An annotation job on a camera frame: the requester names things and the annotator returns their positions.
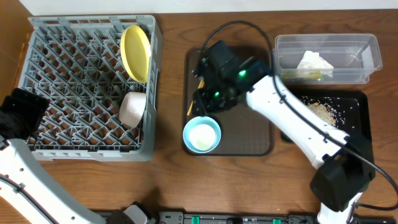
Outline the light blue bowl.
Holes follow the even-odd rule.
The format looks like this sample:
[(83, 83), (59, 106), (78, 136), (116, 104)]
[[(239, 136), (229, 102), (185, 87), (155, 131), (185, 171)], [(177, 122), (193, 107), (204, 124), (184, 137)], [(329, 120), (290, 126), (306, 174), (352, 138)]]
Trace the light blue bowl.
[(221, 126), (209, 116), (197, 116), (185, 124), (182, 137), (185, 147), (190, 152), (208, 153), (221, 141)]

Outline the white bowl with rice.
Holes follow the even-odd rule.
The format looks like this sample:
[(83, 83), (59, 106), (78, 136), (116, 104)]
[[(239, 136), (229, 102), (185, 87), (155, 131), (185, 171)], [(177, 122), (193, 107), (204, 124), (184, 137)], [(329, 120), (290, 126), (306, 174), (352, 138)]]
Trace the white bowl with rice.
[(131, 128), (135, 128), (141, 121), (146, 107), (146, 94), (129, 92), (123, 99), (119, 110), (119, 120)]

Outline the green snack wrapper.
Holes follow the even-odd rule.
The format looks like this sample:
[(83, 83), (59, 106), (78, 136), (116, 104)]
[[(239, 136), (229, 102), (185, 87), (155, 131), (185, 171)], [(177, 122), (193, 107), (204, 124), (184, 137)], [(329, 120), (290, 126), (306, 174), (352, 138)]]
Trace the green snack wrapper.
[(323, 74), (321, 74), (319, 71), (284, 71), (281, 78), (283, 79), (283, 81), (289, 82), (323, 81)]

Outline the yellow plastic plate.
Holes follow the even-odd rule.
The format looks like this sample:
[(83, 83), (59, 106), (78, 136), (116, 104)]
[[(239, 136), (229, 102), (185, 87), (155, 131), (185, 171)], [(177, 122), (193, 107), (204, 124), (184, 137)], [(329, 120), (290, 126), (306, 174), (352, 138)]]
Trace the yellow plastic plate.
[(120, 49), (128, 75), (137, 82), (146, 83), (152, 51), (145, 32), (137, 25), (129, 26), (122, 33)]

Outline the white paper napkin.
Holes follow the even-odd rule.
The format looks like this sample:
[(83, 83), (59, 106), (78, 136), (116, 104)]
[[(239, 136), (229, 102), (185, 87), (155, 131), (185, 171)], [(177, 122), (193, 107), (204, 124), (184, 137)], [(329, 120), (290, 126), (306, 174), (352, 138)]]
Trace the white paper napkin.
[(307, 50), (297, 66), (297, 70), (305, 72), (319, 71), (323, 77), (333, 77), (333, 69), (329, 62), (320, 56), (319, 52)]

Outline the pile of leftover rice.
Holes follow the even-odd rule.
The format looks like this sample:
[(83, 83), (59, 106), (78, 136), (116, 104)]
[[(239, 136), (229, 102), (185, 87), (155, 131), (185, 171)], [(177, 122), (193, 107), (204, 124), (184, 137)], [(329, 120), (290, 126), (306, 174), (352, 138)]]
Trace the pile of leftover rice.
[(345, 124), (348, 124), (346, 120), (346, 111), (343, 109), (343, 105), (337, 102), (338, 98), (329, 96), (321, 96), (320, 98), (315, 98), (314, 96), (300, 96), (299, 99), (313, 113), (329, 125), (342, 128)]

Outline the wooden chopstick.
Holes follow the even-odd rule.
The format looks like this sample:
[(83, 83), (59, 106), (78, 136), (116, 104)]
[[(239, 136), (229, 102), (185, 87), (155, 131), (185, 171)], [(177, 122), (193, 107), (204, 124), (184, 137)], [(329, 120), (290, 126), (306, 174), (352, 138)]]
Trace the wooden chopstick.
[(205, 84), (205, 81), (203, 79), (201, 79), (199, 82), (199, 85), (198, 85), (198, 89), (203, 88), (204, 84)]
[(190, 116), (190, 115), (191, 115), (191, 113), (192, 113), (192, 108), (193, 108), (193, 104), (194, 104), (194, 101), (191, 102), (191, 104), (190, 104), (190, 106), (189, 106), (189, 108), (188, 108), (188, 110), (187, 110), (187, 116)]

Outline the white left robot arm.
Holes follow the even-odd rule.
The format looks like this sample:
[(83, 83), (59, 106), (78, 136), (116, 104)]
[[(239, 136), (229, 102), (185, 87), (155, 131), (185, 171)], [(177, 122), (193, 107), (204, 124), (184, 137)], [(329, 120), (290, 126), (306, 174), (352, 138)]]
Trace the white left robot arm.
[(26, 141), (49, 101), (16, 88), (1, 105), (1, 197), (31, 223), (157, 223), (138, 202), (105, 218), (75, 200), (40, 165)]

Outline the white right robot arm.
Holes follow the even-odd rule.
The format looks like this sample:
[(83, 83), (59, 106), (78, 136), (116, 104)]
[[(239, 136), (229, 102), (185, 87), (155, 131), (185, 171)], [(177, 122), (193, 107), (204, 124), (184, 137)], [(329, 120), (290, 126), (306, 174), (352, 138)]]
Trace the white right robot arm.
[(204, 81), (193, 94), (195, 115), (229, 110), (245, 97), (250, 109), (293, 140), (316, 168), (310, 188), (321, 202), (318, 223), (353, 219), (359, 198), (376, 174), (369, 139), (321, 120), (286, 89), (267, 62), (241, 60), (223, 41), (201, 49), (194, 74)]

